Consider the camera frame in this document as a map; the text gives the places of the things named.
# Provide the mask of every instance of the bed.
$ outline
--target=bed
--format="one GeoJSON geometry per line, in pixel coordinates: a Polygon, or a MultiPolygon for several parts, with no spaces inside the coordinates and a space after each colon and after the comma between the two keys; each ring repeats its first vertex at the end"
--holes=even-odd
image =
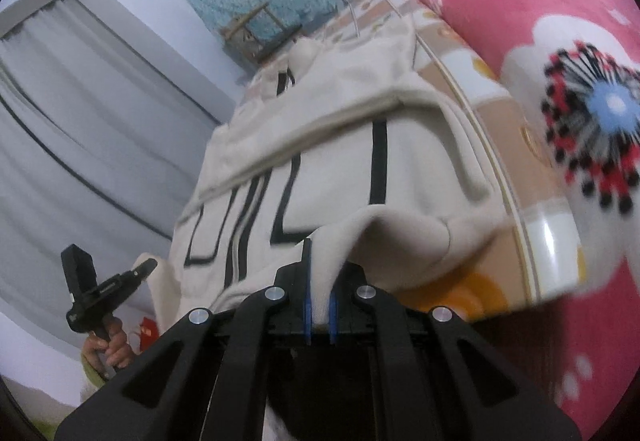
{"type": "Polygon", "coordinates": [[[633,0],[419,1],[478,53],[546,141],[540,158],[569,201],[586,282],[540,312],[549,325],[536,331],[546,346],[535,356],[546,360],[523,363],[556,366],[545,383],[588,439],[640,365],[640,10],[633,0]]]}

